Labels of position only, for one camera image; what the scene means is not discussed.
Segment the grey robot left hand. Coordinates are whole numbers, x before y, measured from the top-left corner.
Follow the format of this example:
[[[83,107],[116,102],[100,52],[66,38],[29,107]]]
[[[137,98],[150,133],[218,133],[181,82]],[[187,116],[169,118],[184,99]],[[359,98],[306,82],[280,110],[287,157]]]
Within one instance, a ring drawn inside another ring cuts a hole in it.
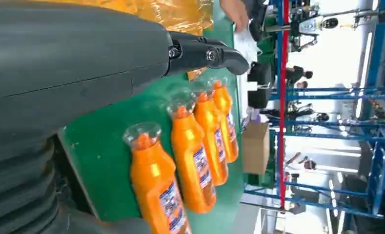
[[[141,218],[101,222],[58,199],[51,139],[79,116],[162,77],[248,70],[223,42],[112,9],[0,0],[0,234],[148,234]]]

